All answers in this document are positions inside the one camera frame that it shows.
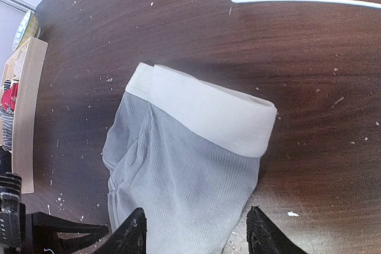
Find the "wooden table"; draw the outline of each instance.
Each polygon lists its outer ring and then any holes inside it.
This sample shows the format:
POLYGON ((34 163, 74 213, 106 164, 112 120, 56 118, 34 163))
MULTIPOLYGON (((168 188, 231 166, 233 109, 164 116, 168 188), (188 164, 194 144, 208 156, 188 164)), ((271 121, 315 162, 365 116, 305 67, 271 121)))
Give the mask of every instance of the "wooden table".
POLYGON ((35 121, 36 193, 23 197, 29 211, 49 205, 52 215, 108 223, 102 147, 144 61, 274 102, 279 117, 250 203, 308 253, 379 254, 381 11, 44 0, 38 16, 49 48, 35 121))

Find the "gray ribbed fabric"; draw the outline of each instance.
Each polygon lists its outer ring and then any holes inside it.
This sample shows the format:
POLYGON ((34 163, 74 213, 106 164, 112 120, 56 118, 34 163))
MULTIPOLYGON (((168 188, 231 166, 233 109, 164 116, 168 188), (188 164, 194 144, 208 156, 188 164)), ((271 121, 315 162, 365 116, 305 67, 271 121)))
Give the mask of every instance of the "gray ribbed fabric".
POLYGON ((220 254, 257 184, 271 102, 140 64, 103 149, 113 231, 135 208, 147 254, 220 254))
POLYGON ((257 184, 259 158, 195 135, 127 92, 104 147, 115 230, 137 207, 148 254, 219 254, 257 184))

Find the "red cloth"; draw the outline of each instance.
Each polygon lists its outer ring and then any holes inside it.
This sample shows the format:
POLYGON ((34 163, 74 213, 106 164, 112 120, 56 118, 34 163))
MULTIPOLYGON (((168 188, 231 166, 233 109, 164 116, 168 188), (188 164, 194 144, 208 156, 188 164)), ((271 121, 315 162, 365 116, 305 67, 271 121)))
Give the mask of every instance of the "red cloth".
POLYGON ((7 89, 1 99, 1 104, 5 110, 11 108, 14 111, 16 106, 16 97, 18 92, 18 83, 12 85, 10 89, 7 89))

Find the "yellow bowl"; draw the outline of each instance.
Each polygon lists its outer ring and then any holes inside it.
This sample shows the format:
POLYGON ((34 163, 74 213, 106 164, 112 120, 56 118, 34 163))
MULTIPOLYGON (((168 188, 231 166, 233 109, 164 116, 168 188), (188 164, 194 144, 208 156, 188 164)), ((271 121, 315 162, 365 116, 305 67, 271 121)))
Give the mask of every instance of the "yellow bowl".
POLYGON ((38 37, 41 29, 38 26, 38 19, 36 16, 28 10, 25 13, 17 31, 14 36, 12 50, 18 49, 23 43, 30 37, 38 37))

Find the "paint speck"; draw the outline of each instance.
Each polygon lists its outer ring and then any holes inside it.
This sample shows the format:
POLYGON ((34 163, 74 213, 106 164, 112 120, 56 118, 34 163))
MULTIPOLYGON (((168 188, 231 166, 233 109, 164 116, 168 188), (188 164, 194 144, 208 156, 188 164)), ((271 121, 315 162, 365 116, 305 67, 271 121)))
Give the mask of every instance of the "paint speck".
POLYGON ((344 97, 342 96, 342 97, 339 98, 337 101, 335 101, 331 107, 332 107, 332 108, 335 108, 335 105, 338 104, 340 101, 343 101, 343 100, 344 100, 344 97))
POLYGON ((287 213, 287 215, 288 215, 289 217, 298 217, 298 216, 299 216, 299 215, 296 214, 294 211, 289 211, 289 212, 287 213))

